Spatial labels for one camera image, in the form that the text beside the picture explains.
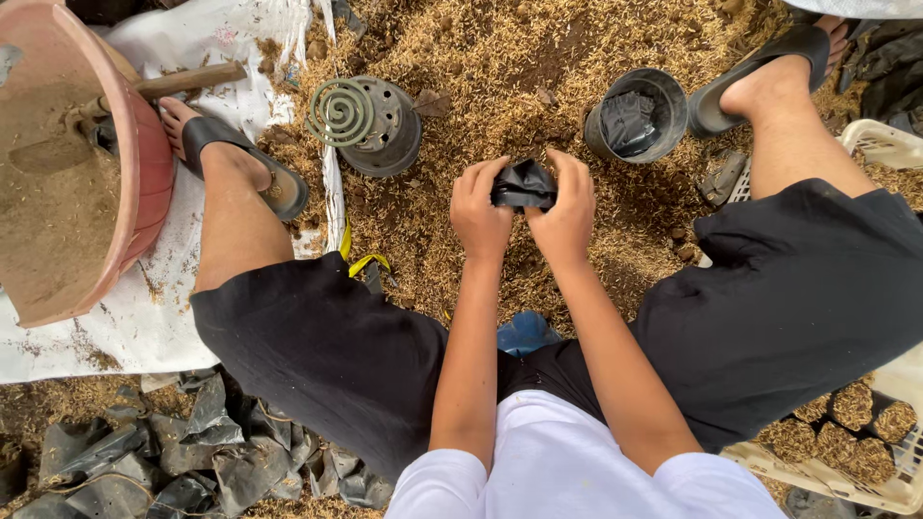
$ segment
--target hand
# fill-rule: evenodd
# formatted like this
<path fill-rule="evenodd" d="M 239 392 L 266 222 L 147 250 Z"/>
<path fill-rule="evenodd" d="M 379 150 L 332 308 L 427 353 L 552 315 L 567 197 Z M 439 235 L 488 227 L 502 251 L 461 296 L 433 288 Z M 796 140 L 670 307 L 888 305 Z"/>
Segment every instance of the hand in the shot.
<path fill-rule="evenodd" d="M 546 213 L 527 207 L 525 214 L 535 244 L 553 272 L 587 262 L 596 197 L 586 164 L 563 151 L 546 151 L 557 170 L 557 202 Z"/>
<path fill-rule="evenodd" d="M 468 260 L 503 260 L 513 209 L 491 205 L 490 190 L 508 158 L 477 163 L 455 179 L 449 218 Z"/>

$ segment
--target ground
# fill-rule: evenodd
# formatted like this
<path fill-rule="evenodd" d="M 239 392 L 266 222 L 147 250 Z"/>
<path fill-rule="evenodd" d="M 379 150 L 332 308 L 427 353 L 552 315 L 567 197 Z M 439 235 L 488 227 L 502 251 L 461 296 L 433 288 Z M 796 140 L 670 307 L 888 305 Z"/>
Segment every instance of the ground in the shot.
<path fill-rule="evenodd" d="M 449 223 L 452 180 L 464 166 L 502 154 L 542 161 L 544 146 L 551 145 L 590 165 L 598 198 L 590 257 L 625 317 L 635 315 L 644 290 L 653 283 L 694 264 L 701 254 L 691 243 L 694 240 L 675 240 L 671 232 L 691 229 L 695 218 L 711 212 L 695 184 L 706 175 L 714 151 L 723 147 L 750 151 L 749 128 L 737 128 L 711 141 L 686 136 L 664 159 L 632 165 L 592 155 L 581 138 L 582 116 L 616 78 L 633 68 L 662 68 L 689 93 L 786 25 L 785 5 L 778 0 L 732 0 L 725 2 L 725 10 L 715 0 L 356 0 L 351 4 L 368 23 L 368 34 L 356 42 L 338 20 L 338 45 L 330 42 L 328 59 L 311 61 L 301 72 L 300 91 L 277 89 L 293 95 L 296 121 L 304 118 L 313 89 L 337 74 L 383 78 L 411 96 L 421 89 L 449 92 L 450 112 L 425 118 L 420 157 L 408 171 L 375 179 L 341 163 L 353 229 L 350 260 L 384 254 L 398 283 L 396 289 L 389 287 L 394 301 L 445 324 L 455 304 L 463 261 Z M 326 40 L 321 24 L 314 24 L 308 39 Z M 278 53 L 272 47 L 267 44 L 264 52 Z M 834 71 L 814 94 L 821 117 L 834 133 L 856 117 L 864 86 L 857 83 L 845 95 L 836 96 L 836 80 Z M 539 87 L 552 92 L 557 103 L 542 103 L 536 93 Z M 320 226 L 325 235 L 319 143 L 301 124 L 284 129 L 293 139 L 282 139 L 288 143 L 275 139 L 263 146 L 300 172 L 313 189 L 306 213 L 291 231 L 298 234 Z M 923 210 L 919 174 L 884 169 L 873 177 L 891 190 L 900 189 L 914 209 Z M 693 258 L 681 260 L 677 255 L 681 247 L 692 247 Z M 500 292 L 499 321 L 532 308 L 544 312 L 563 334 L 573 332 L 551 271 L 522 219 L 514 223 Z M 136 377 L 87 377 L 0 387 L 0 435 L 23 441 L 27 453 L 34 455 L 48 423 L 101 416 L 112 403 L 115 388 L 125 380 L 137 383 Z M 173 390 L 163 391 L 166 395 Z M 162 410 L 182 414 L 189 404 L 164 403 Z M 9 510 L 0 509 L 0 518 Z M 381 516 L 346 507 L 338 499 L 263 501 L 248 514 L 267 519 Z"/>

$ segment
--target wooden handle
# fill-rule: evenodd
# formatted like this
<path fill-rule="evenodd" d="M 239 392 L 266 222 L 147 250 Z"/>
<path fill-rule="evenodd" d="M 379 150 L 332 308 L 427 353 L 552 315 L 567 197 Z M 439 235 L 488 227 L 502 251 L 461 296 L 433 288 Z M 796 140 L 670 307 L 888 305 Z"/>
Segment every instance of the wooden handle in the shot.
<path fill-rule="evenodd" d="M 135 85 L 135 90 L 147 101 L 154 101 L 163 96 L 173 95 L 181 91 L 213 87 L 220 83 L 237 81 L 246 78 L 246 69 L 239 61 L 209 65 L 195 70 L 177 72 L 162 78 L 147 79 Z M 98 97 L 79 108 L 74 109 L 84 119 L 92 117 L 106 117 L 112 112 L 106 96 Z"/>
<path fill-rule="evenodd" d="M 181 91 L 213 87 L 219 83 L 246 78 L 246 69 L 239 61 L 209 65 L 195 70 L 177 72 L 162 78 L 147 79 L 135 85 L 135 90 L 148 101 Z"/>

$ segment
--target blue object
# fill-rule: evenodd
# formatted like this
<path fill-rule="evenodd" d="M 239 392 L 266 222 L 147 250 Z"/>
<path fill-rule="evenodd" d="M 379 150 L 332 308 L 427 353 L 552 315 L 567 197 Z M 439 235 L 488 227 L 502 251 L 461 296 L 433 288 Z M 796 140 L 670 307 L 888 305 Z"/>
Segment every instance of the blue object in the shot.
<path fill-rule="evenodd" d="M 497 328 L 497 349 L 515 357 L 526 356 L 538 348 L 561 342 L 561 336 L 548 326 L 542 314 L 524 310 Z"/>

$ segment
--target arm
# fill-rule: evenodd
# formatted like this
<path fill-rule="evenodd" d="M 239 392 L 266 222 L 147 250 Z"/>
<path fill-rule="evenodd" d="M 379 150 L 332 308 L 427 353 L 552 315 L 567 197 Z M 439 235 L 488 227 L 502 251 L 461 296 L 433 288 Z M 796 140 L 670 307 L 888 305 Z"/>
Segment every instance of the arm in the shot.
<path fill-rule="evenodd" d="M 667 459 L 701 446 L 586 258 L 595 209 L 589 170 L 567 153 L 547 153 L 557 169 L 557 204 L 546 214 L 527 208 L 529 226 L 567 301 L 612 436 L 652 475 Z"/>
<path fill-rule="evenodd" d="M 506 162 L 471 166 L 452 190 L 450 218 L 465 263 L 429 436 L 430 451 L 472 453 L 488 473 L 497 416 L 497 293 L 512 225 L 512 208 L 490 205 L 490 189 Z"/>

